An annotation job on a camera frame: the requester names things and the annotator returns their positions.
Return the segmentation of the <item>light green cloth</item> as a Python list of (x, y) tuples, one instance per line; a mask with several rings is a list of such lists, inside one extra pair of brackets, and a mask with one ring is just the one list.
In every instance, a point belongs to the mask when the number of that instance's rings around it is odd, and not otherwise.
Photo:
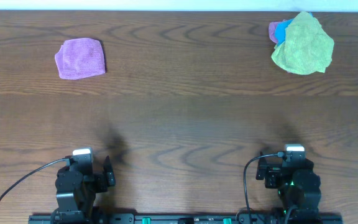
[(278, 42), (271, 58), (288, 73), (324, 73), (332, 62), (334, 40), (309, 12), (300, 12), (295, 18), (279, 23), (275, 38)]

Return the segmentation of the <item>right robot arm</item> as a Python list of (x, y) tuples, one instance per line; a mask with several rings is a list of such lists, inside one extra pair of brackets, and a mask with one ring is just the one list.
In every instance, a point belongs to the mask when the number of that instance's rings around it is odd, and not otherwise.
[(283, 205), (280, 223), (320, 223), (321, 179), (304, 151), (279, 151), (259, 156), (256, 179), (276, 189)]

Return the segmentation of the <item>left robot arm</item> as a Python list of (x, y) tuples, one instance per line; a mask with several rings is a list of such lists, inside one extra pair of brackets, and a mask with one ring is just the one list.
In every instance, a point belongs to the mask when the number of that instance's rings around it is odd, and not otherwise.
[(67, 165), (58, 171), (55, 181), (58, 208), (49, 223), (109, 223), (107, 215), (94, 206), (96, 194), (116, 184), (109, 156), (101, 172), (93, 171), (91, 154), (68, 156), (65, 160)]

